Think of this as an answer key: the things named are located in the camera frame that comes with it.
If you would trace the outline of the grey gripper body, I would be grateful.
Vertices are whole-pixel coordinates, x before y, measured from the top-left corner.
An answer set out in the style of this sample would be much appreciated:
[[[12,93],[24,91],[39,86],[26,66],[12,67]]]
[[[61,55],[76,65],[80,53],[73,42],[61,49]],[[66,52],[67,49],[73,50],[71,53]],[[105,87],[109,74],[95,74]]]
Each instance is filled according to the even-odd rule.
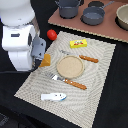
[[[46,41],[36,36],[32,42],[31,56],[34,59],[34,68],[38,68],[44,59]]]

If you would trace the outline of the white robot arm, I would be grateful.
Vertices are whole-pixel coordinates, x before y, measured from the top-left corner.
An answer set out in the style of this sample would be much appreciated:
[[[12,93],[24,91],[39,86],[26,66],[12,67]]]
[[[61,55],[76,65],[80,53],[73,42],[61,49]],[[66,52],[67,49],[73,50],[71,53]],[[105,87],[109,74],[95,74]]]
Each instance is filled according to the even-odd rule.
[[[19,72],[38,68],[44,59],[46,41],[30,0],[0,0],[0,19],[3,23],[2,47]]]

